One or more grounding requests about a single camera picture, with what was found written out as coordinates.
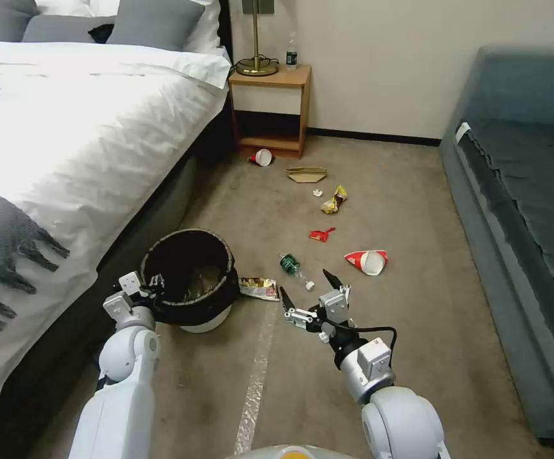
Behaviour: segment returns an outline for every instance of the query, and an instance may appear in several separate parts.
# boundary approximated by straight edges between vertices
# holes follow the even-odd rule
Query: baseboard
[[[310,127],[309,135],[324,137],[343,137],[354,138],[358,140],[375,140],[378,142],[410,143],[413,145],[425,145],[427,147],[438,147],[441,140],[428,137],[398,136],[391,134],[361,133],[356,131],[339,131],[336,129],[322,129],[320,127]]]

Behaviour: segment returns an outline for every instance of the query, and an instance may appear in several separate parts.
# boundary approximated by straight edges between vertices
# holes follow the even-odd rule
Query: bed frame
[[[219,36],[232,58],[230,5],[219,0]],[[0,395],[0,458],[27,457],[58,413],[78,376],[113,328],[103,300],[125,273],[137,270],[153,243],[176,230],[192,193],[198,161],[233,152],[230,96],[98,265],[98,280],[43,334],[11,373]]]

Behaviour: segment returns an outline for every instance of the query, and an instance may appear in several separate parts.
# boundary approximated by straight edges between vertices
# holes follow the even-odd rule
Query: carpet
[[[297,184],[284,172],[303,165],[328,176]],[[325,215],[319,207],[339,184],[349,199]],[[317,187],[322,198],[312,194]],[[307,237],[330,226],[326,243]],[[322,268],[350,283],[358,326],[398,329],[396,382],[434,404],[453,458],[554,458],[526,427],[437,149],[311,137],[299,161],[261,168],[232,157],[201,171],[184,227],[220,234],[241,276],[277,279],[298,307],[330,289]],[[343,259],[360,249],[387,250],[381,275]],[[298,258],[313,292],[281,271],[280,252]],[[331,349],[286,324],[277,303],[243,298],[205,335],[163,325],[158,332],[152,457],[217,459],[289,442],[372,457]],[[94,378],[91,368],[81,376],[35,459],[67,457]]]

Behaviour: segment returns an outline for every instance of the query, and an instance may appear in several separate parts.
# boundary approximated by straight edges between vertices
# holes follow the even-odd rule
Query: snack wrapper
[[[329,201],[325,201],[321,205],[321,210],[326,214],[336,214],[339,211],[340,205],[347,200],[347,192],[339,185],[334,192],[334,197]]]
[[[238,280],[243,295],[266,301],[279,301],[277,281],[263,277],[241,277]]]
[[[330,235],[330,233],[335,229],[336,228],[332,226],[331,228],[328,228],[326,231],[311,231],[309,233],[309,237],[314,240],[326,242],[328,240],[328,236]]]

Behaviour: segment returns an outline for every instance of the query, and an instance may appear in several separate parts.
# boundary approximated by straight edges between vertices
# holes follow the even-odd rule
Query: white wall
[[[230,4],[238,60],[252,22]],[[310,126],[440,138],[480,46],[554,47],[554,0],[275,0],[259,27],[260,52],[281,61],[298,33]]]

